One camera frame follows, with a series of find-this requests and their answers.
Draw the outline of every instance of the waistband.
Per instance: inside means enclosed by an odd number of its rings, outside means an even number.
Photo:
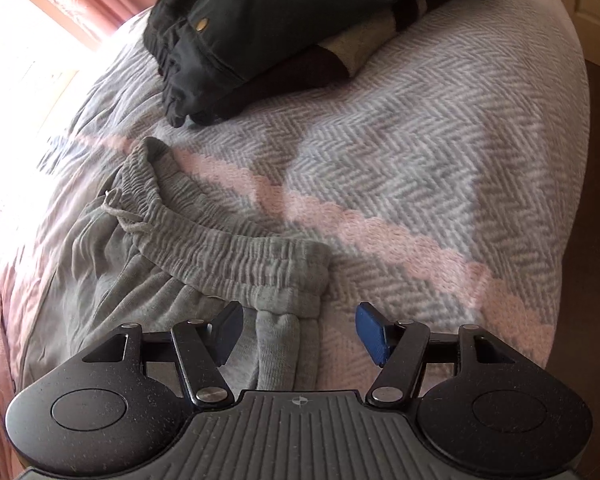
[[[273,314],[320,314],[330,248],[280,237],[227,211],[180,170],[161,140],[136,146],[103,208],[143,256],[207,296]]]

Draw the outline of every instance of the jacket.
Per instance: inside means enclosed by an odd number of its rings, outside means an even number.
[[[398,0],[158,0],[143,40],[179,127],[257,75]]]

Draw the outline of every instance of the herringbone blanket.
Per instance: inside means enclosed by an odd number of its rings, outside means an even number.
[[[354,334],[360,301],[437,331],[477,322],[546,362],[589,129],[584,60],[558,0],[453,0],[352,81],[206,128],[167,124],[143,25],[126,27],[69,131],[50,140],[45,219],[19,266],[1,263],[16,387],[25,352],[45,359],[27,335],[54,336],[34,320],[61,242],[145,136],[231,211],[331,247],[319,388],[364,390],[377,373]]]

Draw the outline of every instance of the drawstring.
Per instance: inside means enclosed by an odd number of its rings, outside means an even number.
[[[121,209],[118,207],[120,198],[122,197],[122,190],[120,188],[114,188],[111,191],[105,191],[105,198],[102,203],[102,210],[115,216],[120,222],[122,228],[128,233],[148,233],[153,229],[152,225],[148,222],[144,222],[142,216]]]

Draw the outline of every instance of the floor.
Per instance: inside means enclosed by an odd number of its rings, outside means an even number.
[[[587,173],[564,255],[562,301],[547,369],[578,392],[594,417],[594,431],[578,466],[600,480],[600,67],[587,64],[591,133]]]

